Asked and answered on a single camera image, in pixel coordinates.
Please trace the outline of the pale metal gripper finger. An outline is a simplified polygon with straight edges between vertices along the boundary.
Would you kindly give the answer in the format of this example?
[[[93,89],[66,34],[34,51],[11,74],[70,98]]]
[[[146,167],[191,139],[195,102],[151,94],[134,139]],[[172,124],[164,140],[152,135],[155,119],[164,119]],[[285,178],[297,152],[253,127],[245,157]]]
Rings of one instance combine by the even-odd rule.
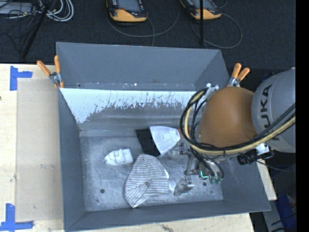
[[[168,158],[169,159],[177,159],[180,156],[186,155],[186,148],[185,143],[177,143],[169,152],[168,152]]]
[[[174,188],[173,196],[181,196],[184,193],[188,193],[194,187],[195,185],[192,183],[192,179],[190,177],[181,178]]]

